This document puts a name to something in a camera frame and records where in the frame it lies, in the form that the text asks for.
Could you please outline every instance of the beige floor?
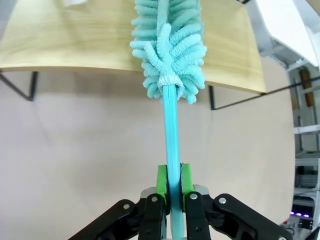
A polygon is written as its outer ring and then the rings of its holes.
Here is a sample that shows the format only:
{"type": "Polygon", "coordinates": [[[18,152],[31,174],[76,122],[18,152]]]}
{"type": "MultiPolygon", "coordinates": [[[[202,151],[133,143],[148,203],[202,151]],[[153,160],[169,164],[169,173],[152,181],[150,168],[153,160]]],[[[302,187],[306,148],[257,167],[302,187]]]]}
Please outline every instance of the beige floor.
{"type": "MultiPolygon", "coordinates": [[[[268,90],[287,84],[283,69],[267,60],[263,68],[268,90]]],[[[29,73],[6,75],[27,89],[29,73]]],[[[42,72],[35,102],[0,83],[0,239],[65,240],[155,185],[166,162],[163,110],[141,82],[42,72]]],[[[217,105],[250,96],[216,88],[217,105]]],[[[178,105],[181,160],[192,164],[194,183],[284,221],[295,160],[289,92],[219,111],[210,110],[208,89],[198,98],[178,105]]]]}

